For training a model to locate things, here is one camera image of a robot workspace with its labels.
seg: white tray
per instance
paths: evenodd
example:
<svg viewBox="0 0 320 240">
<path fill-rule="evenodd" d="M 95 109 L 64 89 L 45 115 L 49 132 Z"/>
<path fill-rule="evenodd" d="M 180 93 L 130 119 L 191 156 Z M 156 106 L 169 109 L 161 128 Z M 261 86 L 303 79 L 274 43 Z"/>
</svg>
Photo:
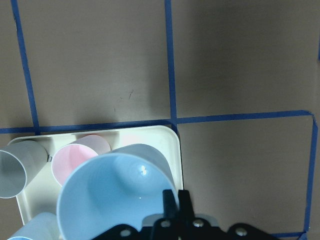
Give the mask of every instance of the white tray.
<svg viewBox="0 0 320 240">
<path fill-rule="evenodd" d="M 158 149 L 169 163 L 176 190 L 183 189 L 180 141 L 176 133 L 166 126 L 156 125 L 17 137 L 11 140 L 8 145 L 33 140 L 40 143 L 48 153 L 47 164 L 31 183 L 16 196 L 23 225 L 41 212 L 56 214 L 57 199 L 61 186 L 52 175 L 50 159 L 60 147 L 88 134 L 97 134 L 104 137 L 109 142 L 111 150 L 131 144 L 147 144 Z"/>
</svg>

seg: metal bolt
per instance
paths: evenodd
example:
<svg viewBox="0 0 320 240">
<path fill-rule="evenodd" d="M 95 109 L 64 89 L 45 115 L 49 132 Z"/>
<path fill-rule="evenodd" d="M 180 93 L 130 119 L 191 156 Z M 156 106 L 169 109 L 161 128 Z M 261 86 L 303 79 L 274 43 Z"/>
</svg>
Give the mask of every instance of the metal bolt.
<svg viewBox="0 0 320 240">
<path fill-rule="evenodd" d="M 129 229 L 124 229 L 120 232 L 121 237 L 128 237 L 131 235 L 131 231 Z"/>
<path fill-rule="evenodd" d="M 196 219 L 192 223 L 193 223 L 193 226 L 197 228 L 202 228 L 205 225 L 204 221 L 202 221 L 201 219 Z"/>
<path fill-rule="evenodd" d="M 169 220 L 164 220 L 160 223 L 161 227 L 168 228 L 171 226 L 171 222 Z"/>
<path fill-rule="evenodd" d="M 243 227 L 236 228 L 235 233 L 240 237 L 246 236 L 248 234 L 247 230 L 245 230 Z"/>
</svg>

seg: pink cup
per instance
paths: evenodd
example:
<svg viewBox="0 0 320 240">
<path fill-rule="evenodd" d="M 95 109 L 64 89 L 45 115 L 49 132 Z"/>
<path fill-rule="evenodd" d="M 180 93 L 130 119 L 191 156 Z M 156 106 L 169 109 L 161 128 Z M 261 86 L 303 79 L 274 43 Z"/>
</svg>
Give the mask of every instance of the pink cup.
<svg viewBox="0 0 320 240">
<path fill-rule="evenodd" d="M 80 164 L 101 154 L 110 152 L 107 140 L 99 135 L 87 135 L 61 147 L 52 157 L 51 170 L 62 186 Z"/>
</svg>

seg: white cup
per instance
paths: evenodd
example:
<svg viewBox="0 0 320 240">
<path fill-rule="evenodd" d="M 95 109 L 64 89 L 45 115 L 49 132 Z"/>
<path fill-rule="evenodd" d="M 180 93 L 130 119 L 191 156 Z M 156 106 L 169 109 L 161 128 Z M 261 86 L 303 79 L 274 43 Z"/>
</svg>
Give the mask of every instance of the white cup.
<svg viewBox="0 0 320 240">
<path fill-rule="evenodd" d="M 111 150 L 102 136 L 91 134 L 61 147 L 52 157 L 51 170 L 55 180 L 62 186 L 68 176 L 80 164 Z"/>
<path fill-rule="evenodd" d="M 0 149 L 0 198 L 17 196 L 47 163 L 46 149 L 26 140 Z"/>
<path fill-rule="evenodd" d="M 15 232 L 8 240 L 58 240 L 60 232 L 57 216 L 42 212 Z"/>
<path fill-rule="evenodd" d="M 88 240 L 118 224 L 141 230 L 143 219 L 162 214 L 163 190 L 179 204 L 165 156 L 146 144 L 133 144 L 96 156 L 75 169 L 57 200 L 64 240 Z"/>
</svg>

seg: plastic cup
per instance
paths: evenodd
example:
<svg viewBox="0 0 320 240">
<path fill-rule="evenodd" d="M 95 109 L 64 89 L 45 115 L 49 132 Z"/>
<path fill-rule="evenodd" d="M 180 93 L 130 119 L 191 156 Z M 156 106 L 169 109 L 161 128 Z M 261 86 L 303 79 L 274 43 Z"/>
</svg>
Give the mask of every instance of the plastic cup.
<svg viewBox="0 0 320 240">
<path fill-rule="evenodd" d="M 51 170 L 55 180 L 62 186 L 67 177 L 80 164 L 111 150 L 102 136 L 87 135 L 61 147 L 52 157 Z"/>
<path fill-rule="evenodd" d="M 66 180 L 57 200 L 64 240 L 88 240 L 118 224 L 141 230 L 143 219 L 162 214 L 163 190 L 179 204 L 169 164 L 146 144 L 133 144 L 81 164 Z"/>
<path fill-rule="evenodd" d="M 17 196 L 45 166 L 46 149 L 26 140 L 0 149 L 0 198 Z"/>
<path fill-rule="evenodd" d="M 15 232 L 8 240 L 58 240 L 60 232 L 57 216 L 42 212 Z"/>
</svg>

